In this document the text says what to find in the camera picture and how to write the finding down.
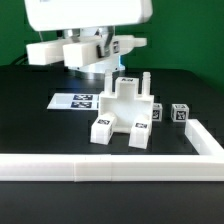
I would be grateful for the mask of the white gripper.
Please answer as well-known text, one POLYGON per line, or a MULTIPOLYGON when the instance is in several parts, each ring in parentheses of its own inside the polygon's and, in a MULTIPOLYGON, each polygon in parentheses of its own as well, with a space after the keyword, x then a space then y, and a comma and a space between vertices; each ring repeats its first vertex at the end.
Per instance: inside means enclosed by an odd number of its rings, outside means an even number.
MULTIPOLYGON (((35 31, 56 31, 97 26, 120 26, 147 22, 153 14, 152 0, 24 0, 28 21, 35 31)), ((100 27, 104 40, 97 56, 110 56, 113 27, 100 27)))

